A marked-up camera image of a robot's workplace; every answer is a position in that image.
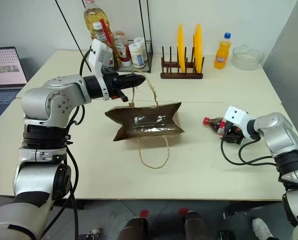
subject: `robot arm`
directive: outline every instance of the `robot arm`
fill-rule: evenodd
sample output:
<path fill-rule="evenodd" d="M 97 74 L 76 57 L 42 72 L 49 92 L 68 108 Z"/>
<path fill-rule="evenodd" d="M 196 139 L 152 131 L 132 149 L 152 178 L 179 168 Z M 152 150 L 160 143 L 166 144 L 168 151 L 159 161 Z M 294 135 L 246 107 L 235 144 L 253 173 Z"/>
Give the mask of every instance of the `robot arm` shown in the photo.
<path fill-rule="evenodd" d="M 264 138 L 276 163 L 279 181 L 286 188 L 282 201 L 287 218 L 295 227 L 291 239 L 298 240 L 298 136 L 293 126 L 281 113 L 255 118 L 234 106 L 228 108 L 224 118 L 238 126 L 246 138 Z"/>
<path fill-rule="evenodd" d="M 39 240 L 53 203 L 70 190 L 66 130 L 71 111 L 92 99 L 128 98 L 121 91 L 145 81 L 138 74 L 118 75 L 106 67 L 110 49 L 94 40 L 89 55 L 93 76 L 55 77 L 22 98 L 23 143 L 13 182 L 14 200 L 0 207 L 0 240 Z"/>

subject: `red bottle cap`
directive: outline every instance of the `red bottle cap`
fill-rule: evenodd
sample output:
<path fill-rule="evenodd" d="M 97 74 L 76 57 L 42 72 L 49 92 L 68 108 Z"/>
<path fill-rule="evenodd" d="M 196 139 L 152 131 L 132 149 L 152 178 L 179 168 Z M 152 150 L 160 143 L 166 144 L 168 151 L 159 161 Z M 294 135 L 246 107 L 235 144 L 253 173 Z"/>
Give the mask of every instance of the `red bottle cap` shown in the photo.
<path fill-rule="evenodd" d="M 203 125 L 209 125 L 209 123 L 210 123 L 210 119 L 209 119 L 209 117 L 205 117 L 204 119 L 203 119 Z"/>

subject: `laptop screen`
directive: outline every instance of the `laptop screen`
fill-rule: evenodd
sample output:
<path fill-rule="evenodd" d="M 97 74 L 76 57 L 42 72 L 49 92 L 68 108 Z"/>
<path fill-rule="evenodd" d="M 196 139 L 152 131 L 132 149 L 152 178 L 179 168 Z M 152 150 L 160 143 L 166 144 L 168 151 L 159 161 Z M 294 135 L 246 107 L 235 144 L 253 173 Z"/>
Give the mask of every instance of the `laptop screen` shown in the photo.
<path fill-rule="evenodd" d="M 15 47 L 0 47 L 0 88 L 22 87 L 27 83 Z"/>

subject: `laptop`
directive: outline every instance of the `laptop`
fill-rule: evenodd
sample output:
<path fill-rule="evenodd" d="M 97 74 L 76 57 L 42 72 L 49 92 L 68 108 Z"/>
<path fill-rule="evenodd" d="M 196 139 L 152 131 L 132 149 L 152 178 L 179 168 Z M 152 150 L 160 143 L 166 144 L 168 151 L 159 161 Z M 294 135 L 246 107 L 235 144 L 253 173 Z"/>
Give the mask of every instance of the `laptop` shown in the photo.
<path fill-rule="evenodd" d="M 0 47 L 0 115 L 26 83 L 16 48 Z"/>

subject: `person's leg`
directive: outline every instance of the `person's leg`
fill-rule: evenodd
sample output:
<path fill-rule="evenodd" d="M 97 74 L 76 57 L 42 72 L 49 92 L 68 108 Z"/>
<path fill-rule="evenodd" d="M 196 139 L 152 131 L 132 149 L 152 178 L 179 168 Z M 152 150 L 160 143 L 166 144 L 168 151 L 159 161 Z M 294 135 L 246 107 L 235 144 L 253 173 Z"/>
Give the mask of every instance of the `person's leg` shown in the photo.
<path fill-rule="evenodd" d="M 274 238 L 269 227 L 261 218 L 252 220 L 252 228 L 255 236 L 259 240 L 279 240 L 278 238 Z"/>
<path fill-rule="evenodd" d="M 184 231 L 186 240 L 210 240 L 210 233 L 207 224 L 202 217 L 189 211 L 184 217 Z"/>
<path fill-rule="evenodd" d="M 117 240 L 145 240 L 148 235 L 148 222 L 145 218 L 131 219 L 121 230 Z"/>

